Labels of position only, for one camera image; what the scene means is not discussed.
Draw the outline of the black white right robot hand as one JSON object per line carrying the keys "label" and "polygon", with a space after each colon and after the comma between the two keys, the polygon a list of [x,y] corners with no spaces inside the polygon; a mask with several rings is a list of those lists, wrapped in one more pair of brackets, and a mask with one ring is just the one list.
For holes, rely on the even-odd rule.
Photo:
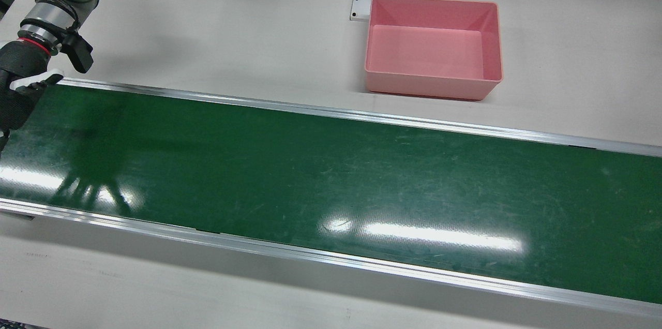
{"label": "black white right robot hand", "polygon": [[47,70],[50,55],[26,39],[2,45],[1,55],[1,150],[10,133],[21,128],[35,111],[50,86],[59,83],[63,72]]}

